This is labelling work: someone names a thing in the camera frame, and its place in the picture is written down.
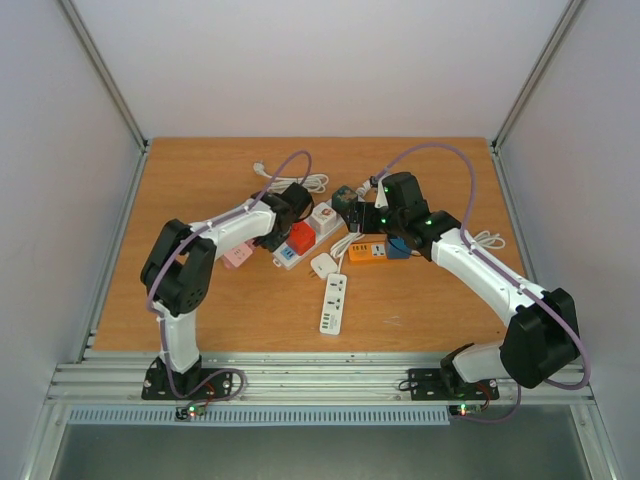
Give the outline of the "red cube adapter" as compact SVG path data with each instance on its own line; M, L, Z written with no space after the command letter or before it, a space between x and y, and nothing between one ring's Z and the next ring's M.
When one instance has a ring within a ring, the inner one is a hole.
M308 223L297 222L293 225L286 243L298 256L303 256L315 245L316 232Z

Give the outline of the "dark green cube adapter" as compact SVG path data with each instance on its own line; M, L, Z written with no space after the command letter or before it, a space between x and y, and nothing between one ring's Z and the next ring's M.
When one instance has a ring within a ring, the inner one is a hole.
M343 212L358 200L358 194L349 186L339 187L331 196L331 206L336 212Z

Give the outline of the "blue cube adapter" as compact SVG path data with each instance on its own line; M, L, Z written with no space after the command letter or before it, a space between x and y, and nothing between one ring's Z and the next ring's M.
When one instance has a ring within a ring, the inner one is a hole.
M385 249L389 260L405 260L412 256L412 250L398 237L388 236Z

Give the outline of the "long white multicolour power strip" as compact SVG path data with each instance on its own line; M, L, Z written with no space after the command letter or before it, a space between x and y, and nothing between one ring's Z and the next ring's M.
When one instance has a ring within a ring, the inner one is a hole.
M316 233L316 243L308 250L303 256L298 256L286 243L286 241L273 253L273 263L277 267L283 267L286 270L291 270L298 265L302 260L306 259L311 253L313 253L320 245L325 243L334 233L336 233L341 227L344 226L344 221L341 215L337 213L336 225L326 235L318 235ZM301 221L308 223L309 216Z

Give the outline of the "white cube adapter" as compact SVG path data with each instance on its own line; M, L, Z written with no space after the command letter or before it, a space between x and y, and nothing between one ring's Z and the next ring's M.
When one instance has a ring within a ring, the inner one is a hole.
M308 223L318 235L326 235L336 225L337 213L327 202L320 202L311 212Z

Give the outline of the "small white adapter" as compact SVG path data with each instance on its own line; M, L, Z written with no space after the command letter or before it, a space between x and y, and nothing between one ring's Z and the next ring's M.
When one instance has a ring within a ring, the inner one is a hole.
M310 261L311 273L314 278L326 280L331 274L338 271L338 264L328 253L321 253Z

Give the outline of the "pink cube adapter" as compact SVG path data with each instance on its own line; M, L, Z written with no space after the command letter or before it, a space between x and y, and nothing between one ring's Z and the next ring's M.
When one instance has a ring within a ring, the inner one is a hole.
M244 242L222 256L222 261L227 269L239 268L254 252L255 247L251 242Z

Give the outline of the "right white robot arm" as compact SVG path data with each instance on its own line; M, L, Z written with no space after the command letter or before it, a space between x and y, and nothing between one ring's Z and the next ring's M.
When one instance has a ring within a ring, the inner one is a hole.
M447 393L463 396L479 381L504 378L532 389L581 356L575 302L568 292L548 291L516 274L451 214L431 210L414 175L387 175L376 193L375 201L357 200L346 208L348 229L402 240L462 281L506 327L503 340L467 344L441 360Z

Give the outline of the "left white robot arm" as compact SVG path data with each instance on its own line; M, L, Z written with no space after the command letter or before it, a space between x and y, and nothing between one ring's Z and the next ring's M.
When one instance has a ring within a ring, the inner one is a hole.
M215 262L247 241L270 252L289 237L312 208L307 189L293 183L282 193L265 190L217 217L162 228L140 274L147 309L161 330L161 358L169 366L165 384L179 398L195 395L202 375L196 343L196 309L205 299Z

